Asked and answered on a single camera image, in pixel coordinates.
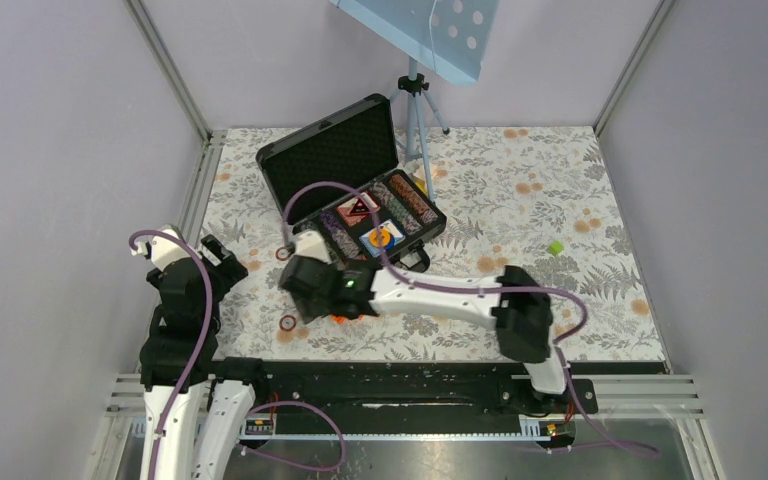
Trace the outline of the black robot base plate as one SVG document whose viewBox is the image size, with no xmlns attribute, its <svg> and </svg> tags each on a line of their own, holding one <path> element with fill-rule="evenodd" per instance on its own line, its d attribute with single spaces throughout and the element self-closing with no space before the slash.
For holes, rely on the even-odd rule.
<svg viewBox="0 0 768 480">
<path fill-rule="evenodd" d="M 267 407 L 279 435 L 330 432 L 299 402 L 321 409 L 345 434 L 368 436 L 517 434 L 523 420 L 564 423 L 598 410 L 590 380 L 578 379 L 558 395 L 539 393 L 513 363 L 227 358 L 211 372 L 219 381 L 252 385 L 255 403 Z"/>
</svg>

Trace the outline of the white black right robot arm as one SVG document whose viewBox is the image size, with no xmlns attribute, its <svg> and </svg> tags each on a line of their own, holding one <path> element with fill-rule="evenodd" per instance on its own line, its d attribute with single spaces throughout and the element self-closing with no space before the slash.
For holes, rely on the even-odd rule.
<svg viewBox="0 0 768 480">
<path fill-rule="evenodd" d="M 288 293 L 306 322 L 327 316 L 358 319 L 390 314 L 439 316 L 482 327 L 495 335 L 501 355 L 524 365 L 528 397 L 518 406 L 537 418 L 575 408 L 573 387 L 553 336 L 551 299 L 568 299 L 588 320 L 575 294 L 539 285 L 523 268 L 507 265 L 497 277 L 443 277 L 395 268 L 387 263 L 351 260 L 343 266 L 293 256 L 280 289 Z"/>
</svg>

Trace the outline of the yellow big blind button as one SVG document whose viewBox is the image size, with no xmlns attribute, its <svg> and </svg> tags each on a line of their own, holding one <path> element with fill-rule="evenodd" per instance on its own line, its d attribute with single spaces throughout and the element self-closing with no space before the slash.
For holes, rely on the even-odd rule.
<svg viewBox="0 0 768 480">
<path fill-rule="evenodd" d="M 387 248 L 392 240 L 392 234 L 383 227 L 373 229 L 368 236 L 369 243 L 376 248 Z"/>
</svg>

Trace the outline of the blue card deck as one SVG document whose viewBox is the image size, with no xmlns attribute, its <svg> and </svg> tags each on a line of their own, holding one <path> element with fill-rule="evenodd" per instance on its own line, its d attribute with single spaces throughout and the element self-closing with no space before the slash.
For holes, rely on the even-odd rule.
<svg viewBox="0 0 768 480">
<path fill-rule="evenodd" d="M 392 237 L 396 241 L 396 244 L 390 250 L 392 250 L 396 246 L 399 246 L 401 243 L 403 243 L 406 240 L 406 235 L 403 233 L 403 231 L 392 220 L 386 220 L 386 221 L 383 221 L 379 227 L 372 227 L 360 235 L 359 241 L 361 245 L 361 252 L 363 254 L 370 255 L 373 258 L 379 257 L 379 256 L 375 257 L 372 254 L 371 247 L 369 246 L 369 243 L 368 243 L 368 236 L 373 229 L 381 228 L 381 227 L 386 228 L 392 234 Z"/>
</svg>

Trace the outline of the black poker set case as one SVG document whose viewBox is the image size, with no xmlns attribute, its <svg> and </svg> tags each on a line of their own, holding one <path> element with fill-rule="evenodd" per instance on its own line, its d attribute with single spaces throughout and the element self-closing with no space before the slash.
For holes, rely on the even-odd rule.
<svg viewBox="0 0 768 480">
<path fill-rule="evenodd" d="M 390 101 L 373 93 L 325 118 L 261 147 L 255 156 L 267 187 L 293 233 L 318 230 L 330 257 L 346 258 L 319 215 L 332 211 L 361 250 L 359 237 L 392 220 L 406 240 L 389 252 L 396 266 L 417 272 L 431 264 L 427 245 L 446 227 L 447 218 L 400 169 Z M 395 173 L 420 190 L 439 219 L 424 224 L 389 185 Z"/>
</svg>

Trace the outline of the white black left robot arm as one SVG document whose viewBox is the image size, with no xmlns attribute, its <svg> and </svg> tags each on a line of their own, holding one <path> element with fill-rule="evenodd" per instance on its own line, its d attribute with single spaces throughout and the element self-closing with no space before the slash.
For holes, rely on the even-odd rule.
<svg viewBox="0 0 768 480">
<path fill-rule="evenodd" d="M 153 264 L 147 282 L 160 296 L 139 361 L 146 415 L 143 479 L 220 479 L 247 411 L 269 401 L 270 385 L 253 373 L 230 378 L 213 364 L 219 304 L 247 269 L 215 237 L 198 254 L 176 227 L 133 234 L 132 253 Z"/>
</svg>

